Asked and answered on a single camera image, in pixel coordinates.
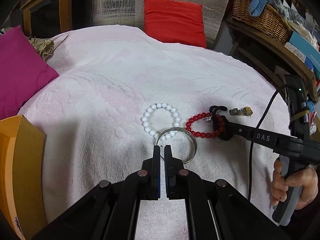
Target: towel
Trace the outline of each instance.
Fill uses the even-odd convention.
[[[254,17],[260,16],[269,1],[270,0],[252,0],[249,4],[249,14]]]
[[[54,220],[102,179],[124,180],[152,157],[155,140],[141,117],[153,103],[177,108],[184,124],[212,105],[228,109],[249,106],[253,115],[230,116],[232,122],[256,126],[275,89],[253,68],[215,51],[161,43],[140,29],[96,26],[68,32],[48,64],[59,77],[36,93],[19,114],[46,134],[43,158],[43,199],[48,222]],[[52,40],[63,40],[60,34]],[[155,130],[172,126],[165,109],[149,121]],[[280,96],[275,98],[262,129],[289,135],[289,114]],[[192,128],[212,132],[210,123]],[[197,138],[198,152],[185,165],[202,179],[225,179],[245,197],[248,193],[250,143],[234,136],[230,141]],[[174,157],[185,159],[190,141],[177,133],[170,144]],[[269,186],[277,154],[253,147],[252,203],[271,217]],[[161,197],[142,201],[136,239],[188,239],[183,200],[168,200],[161,161]]]

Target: red cushion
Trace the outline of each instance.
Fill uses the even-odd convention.
[[[0,120],[16,115],[26,101],[58,76],[20,26],[0,36]]]
[[[144,32],[162,42],[207,47],[201,4],[144,0]]]

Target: wicker basket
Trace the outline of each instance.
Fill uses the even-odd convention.
[[[233,19],[261,31],[284,45],[292,34],[287,22],[269,4],[265,6],[259,17],[250,16],[248,8],[251,1],[252,0],[234,0],[232,10]]]

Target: white bead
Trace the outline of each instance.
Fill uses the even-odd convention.
[[[156,131],[155,131],[155,130],[151,130],[151,131],[149,132],[149,134],[150,134],[151,136],[154,136],[154,135],[156,134]]]

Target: silver bangle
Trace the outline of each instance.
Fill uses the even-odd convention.
[[[191,162],[192,159],[193,159],[193,158],[195,157],[195,155],[196,155],[196,152],[197,152],[197,149],[198,149],[198,143],[197,143],[196,138],[192,135],[192,133],[189,132],[189,131],[186,130],[186,129],[183,129],[183,128],[181,128],[181,127],[172,127],[172,128],[167,129],[167,130],[164,130],[164,131],[159,135],[159,137],[158,137],[158,139],[157,139],[157,142],[156,142],[156,145],[158,145],[158,142],[159,142],[160,137],[163,136],[165,133],[168,133],[168,132],[170,132],[170,131],[183,132],[183,133],[185,133],[186,135],[188,135],[188,136],[190,137],[190,139],[192,140],[193,145],[194,145],[194,147],[195,147],[195,151],[194,151],[192,157],[191,157],[189,160],[183,162],[183,164],[187,164],[187,163]]]

